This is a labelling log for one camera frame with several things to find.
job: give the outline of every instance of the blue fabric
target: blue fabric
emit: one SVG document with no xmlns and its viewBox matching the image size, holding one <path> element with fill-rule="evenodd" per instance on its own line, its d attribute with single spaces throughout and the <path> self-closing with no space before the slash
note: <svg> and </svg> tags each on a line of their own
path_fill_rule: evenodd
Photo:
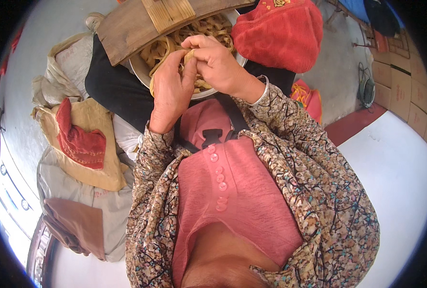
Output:
<svg viewBox="0 0 427 288">
<path fill-rule="evenodd" d="M 370 23 L 369 17 L 367 17 L 366 7 L 364 7 L 363 0 L 340 0 L 340 3 L 342 3 L 342 5 L 345 6 L 345 8 L 347 8 L 351 13 L 353 13 L 353 15 L 358 17 L 360 20 L 363 20 L 366 23 Z M 399 22 L 399 26 L 401 28 L 404 28 L 404 23 L 396 14 L 396 11 L 393 9 L 393 7 L 390 6 L 388 2 L 386 4 L 391 9 L 391 11 L 393 11 L 394 16 Z"/>
</svg>

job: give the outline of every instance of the woman's right hand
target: woman's right hand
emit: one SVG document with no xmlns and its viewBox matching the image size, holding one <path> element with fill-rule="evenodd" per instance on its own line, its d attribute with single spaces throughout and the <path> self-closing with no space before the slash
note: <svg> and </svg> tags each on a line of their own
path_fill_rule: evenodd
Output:
<svg viewBox="0 0 427 288">
<path fill-rule="evenodd" d="M 196 68 L 215 90 L 255 103 L 265 91 L 265 85 L 239 65 L 231 52 L 212 36 L 186 38 L 183 48 L 195 48 Z"/>
</svg>

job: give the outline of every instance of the woman's left hand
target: woman's left hand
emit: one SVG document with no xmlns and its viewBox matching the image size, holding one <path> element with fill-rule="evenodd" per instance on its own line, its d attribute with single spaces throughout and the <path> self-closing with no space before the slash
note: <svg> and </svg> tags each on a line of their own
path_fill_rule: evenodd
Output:
<svg viewBox="0 0 427 288">
<path fill-rule="evenodd" d="M 194 92 L 196 59 L 184 64 L 180 77 L 178 66 L 187 50 L 170 53 L 154 74 L 154 109 L 149 120 L 149 130 L 157 134 L 169 132 L 188 108 Z"/>
</svg>

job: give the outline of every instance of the hand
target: hand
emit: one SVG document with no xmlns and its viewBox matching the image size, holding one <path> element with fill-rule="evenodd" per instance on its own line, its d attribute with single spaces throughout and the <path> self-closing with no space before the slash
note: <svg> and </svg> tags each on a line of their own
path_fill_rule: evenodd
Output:
<svg viewBox="0 0 427 288">
<path fill-rule="evenodd" d="M 188 108 L 194 92 L 197 60 L 192 58 L 185 63 L 180 77 L 178 65 L 187 53 L 187 50 L 170 53 L 153 76 L 154 109 L 149 120 L 151 132 L 169 132 Z"/>
<path fill-rule="evenodd" d="M 199 74 L 215 90 L 255 103 L 265 91 L 265 85 L 239 65 L 230 51 L 212 36 L 190 36 L 181 44 L 194 51 Z"/>
</svg>

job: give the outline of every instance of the brown cloth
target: brown cloth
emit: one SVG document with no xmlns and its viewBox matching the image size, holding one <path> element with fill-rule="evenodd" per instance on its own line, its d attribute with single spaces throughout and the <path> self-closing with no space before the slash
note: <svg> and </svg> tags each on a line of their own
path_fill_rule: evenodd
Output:
<svg viewBox="0 0 427 288">
<path fill-rule="evenodd" d="M 60 198 L 44 199 L 44 203 L 43 221 L 64 247 L 105 261 L 101 209 Z"/>
</svg>

